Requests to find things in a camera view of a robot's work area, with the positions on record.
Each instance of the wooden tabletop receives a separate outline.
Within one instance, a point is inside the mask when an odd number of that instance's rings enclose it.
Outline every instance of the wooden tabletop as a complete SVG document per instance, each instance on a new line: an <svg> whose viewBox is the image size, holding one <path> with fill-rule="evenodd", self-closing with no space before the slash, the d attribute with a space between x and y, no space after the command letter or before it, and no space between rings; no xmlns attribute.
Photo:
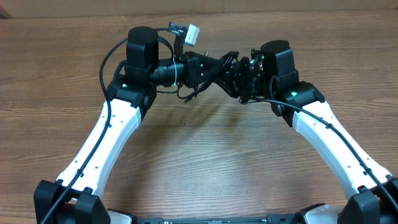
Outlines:
<svg viewBox="0 0 398 224"><path fill-rule="evenodd" d="M398 175L398 10L3 19L1 223L35 223L37 184L55 180L98 119L98 69L109 49L135 26L170 21L200 27L192 50L212 57L230 50L248 56L252 47L287 39L300 79ZM165 47L160 56L169 56ZM123 46L108 61L106 82L124 58ZM346 200L314 148L268 104L240 105L213 85L189 103L157 97L114 166L103 202L141 217L198 218L292 213Z"/></svg>

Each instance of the wall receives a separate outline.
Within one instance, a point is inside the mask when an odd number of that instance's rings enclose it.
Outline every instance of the wall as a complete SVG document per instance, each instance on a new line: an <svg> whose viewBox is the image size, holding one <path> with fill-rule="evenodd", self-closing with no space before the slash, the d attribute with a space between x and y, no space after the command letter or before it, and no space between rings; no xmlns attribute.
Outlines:
<svg viewBox="0 0 398 224"><path fill-rule="evenodd" d="M398 0L0 0L6 17L395 9Z"/></svg>

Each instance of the robotic arm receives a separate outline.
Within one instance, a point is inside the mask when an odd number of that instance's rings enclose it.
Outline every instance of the robotic arm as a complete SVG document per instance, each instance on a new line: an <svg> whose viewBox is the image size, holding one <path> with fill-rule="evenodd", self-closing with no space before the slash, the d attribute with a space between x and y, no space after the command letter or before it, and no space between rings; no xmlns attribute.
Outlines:
<svg viewBox="0 0 398 224"><path fill-rule="evenodd" d="M158 30L176 35L174 48L159 36ZM195 44L198 33L199 28L192 24L182 27L173 23L168 29L135 27L129 31L127 60L119 64L106 90L112 108L110 120L107 120L108 104L105 102L94 130L76 158L55 183L40 182L34 194L37 223L41 223L53 207L54 212L48 215L46 223L158 224L159 221L168 224L159 218L137 219L121 212L106 211L101 203L104 187L124 143L138 128L155 100L157 85L177 85L177 91L172 93L189 101L212 83L219 85L230 97L239 97L242 104L271 102L273 112L282 116L318 151L349 200L344 209L316 204L295 215L227 219L227 222L397 223L394 203L398 197L398 180L371 159L345 131L323 95L311 83L299 81L293 51L286 40L268 42L260 50L252 49L251 58L243 57L238 61L238 52L229 52L217 60L183 51L184 44ZM159 60L159 42L170 49L171 58ZM181 97L179 89L182 85L193 88L194 92ZM104 129L106 132L98 148L74 180ZM75 205L67 203L71 199L76 200Z"/></svg>

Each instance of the wooden table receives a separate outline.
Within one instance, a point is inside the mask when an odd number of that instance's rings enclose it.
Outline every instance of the wooden table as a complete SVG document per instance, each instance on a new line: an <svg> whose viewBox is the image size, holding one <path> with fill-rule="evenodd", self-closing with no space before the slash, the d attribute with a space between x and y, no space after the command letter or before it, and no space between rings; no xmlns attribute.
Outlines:
<svg viewBox="0 0 398 224"><path fill-rule="evenodd" d="M212 57L289 40L300 79L398 175L397 10L0 20L1 223L35 223L34 189L66 168L100 114L98 68L108 50L132 27L169 21L201 27L193 50ZM160 56L169 56L165 47ZM124 58L124 47L110 58L106 82ZM346 200L314 148L268 104L240 105L213 85L189 103L157 97L109 176L103 202L142 217L198 218Z"/></svg>

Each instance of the wood grain surface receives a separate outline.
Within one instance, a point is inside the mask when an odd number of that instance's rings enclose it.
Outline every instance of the wood grain surface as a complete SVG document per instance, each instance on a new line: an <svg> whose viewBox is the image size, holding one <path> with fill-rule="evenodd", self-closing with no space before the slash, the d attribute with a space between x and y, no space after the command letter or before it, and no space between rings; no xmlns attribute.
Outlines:
<svg viewBox="0 0 398 224"><path fill-rule="evenodd" d="M395 9L398 0L0 0L12 18Z"/></svg>
<svg viewBox="0 0 398 224"><path fill-rule="evenodd" d="M34 189L66 168L100 114L98 68L108 50L134 26L169 21L201 27L197 46L186 50L212 57L289 40L300 79L398 175L397 10L3 19L1 223L35 223ZM165 47L160 56L169 56ZM108 61L106 82L124 58L123 46ZM157 97L112 170L103 202L141 217L198 218L292 213L346 200L314 148L268 104L240 105L214 85L189 103Z"/></svg>

